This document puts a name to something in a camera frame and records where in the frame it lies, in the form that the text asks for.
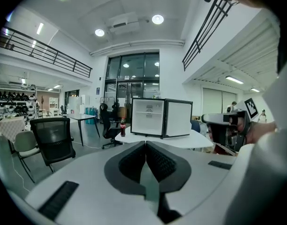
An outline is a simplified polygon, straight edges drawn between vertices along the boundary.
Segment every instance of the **recessed ceiling light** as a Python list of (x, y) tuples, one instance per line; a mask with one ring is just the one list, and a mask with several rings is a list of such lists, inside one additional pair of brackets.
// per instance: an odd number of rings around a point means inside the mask
[(161, 24), (161, 23), (163, 23), (164, 18), (163, 18), (163, 16), (157, 14), (157, 15), (155, 15), (155, 16), (152, 17), (152, 21), (153, 21), (153, 23), (155, 23), (155, 24)]
[(104, 31), (102, 30), (102, 29), (97, 29), (96, 31), (95, 31), (95, 34), (98, 36), (98, 37), (102, 37), (102, 36), (104, 36)]
[(231, 76), (227, 76), (226, 79), (231, 80), (233, 82), (239, 83), (239, 84), (243, 84), (242, 81), (239, 81), (238, 79), (231, 77)]
[(41, 29), (42, 29), (43, 26), (44, 26), (44, 24), (43, 24), (43, 23), (40, 23), (40, 25), (39, 25), (39, 27), (38, 27), (38, 29), (37, 29), (37, 34), (40, 33), (40, 31), (41, 31)]
[(258, 90), (255, 89), (255, 88), (252, 88), (251, 90), (253, 90), (254, 92), (260, 92), (260, 91), (258, 91)]

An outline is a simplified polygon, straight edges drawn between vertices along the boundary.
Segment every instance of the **hand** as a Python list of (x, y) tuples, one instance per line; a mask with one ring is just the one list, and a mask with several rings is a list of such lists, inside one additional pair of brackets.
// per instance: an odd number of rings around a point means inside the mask
[[(237, 130), (242, 132), (244, 128), (244, 120), (243, 118), (238, 118), (237, 122)], [(274, 122), (271, 123), (258, 123), (251, 122), (250, 129), (246, 135), (247, 144), (249, 143), (257, 143), (257, 141), (266, 133), (274, 132), (276, 129), (276, 124)]]

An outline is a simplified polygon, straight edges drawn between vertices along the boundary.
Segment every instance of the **mini fridge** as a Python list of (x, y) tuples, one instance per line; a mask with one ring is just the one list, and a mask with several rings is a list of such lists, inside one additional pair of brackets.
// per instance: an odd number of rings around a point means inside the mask
[(160, 138), (187, 136), (191, 130), (192, 102), (134, 98), (131, 133)]

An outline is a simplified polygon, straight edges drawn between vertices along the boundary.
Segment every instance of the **table leg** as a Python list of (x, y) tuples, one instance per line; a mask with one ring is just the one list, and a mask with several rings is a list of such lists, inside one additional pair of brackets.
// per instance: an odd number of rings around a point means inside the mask
[(82, 138), (82, 130), (81, 130), (81, 121), (80, 120), (78, 120), (78, 126), (79, 126), (79, 131), (80, 131), (81, 143), (82, 143), (82, 146), (84, 147), (83, 138)]
[(97, 130), (97, 132), (98, 132), (98, 127), (97, 127), (97, 122), (98, 122), (98, 120), (97, 120), (97, 118), (94, 118), (94, 120), (95, 120), (96, 130)]
[(14, 154), (15, 151), (12, 149), (12, 143), (10, 142), (10, 140), (8, 140), (8, 144), (9, 144), (11, 154)]

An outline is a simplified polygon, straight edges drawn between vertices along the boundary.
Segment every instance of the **balcony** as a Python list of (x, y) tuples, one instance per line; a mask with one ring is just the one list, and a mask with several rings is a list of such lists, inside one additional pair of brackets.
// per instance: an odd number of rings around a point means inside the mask
[(88, 78), (91, 75), (91, 67), (9, 27), (3, 27), (1, 30), (0, 47), (53, 64)]

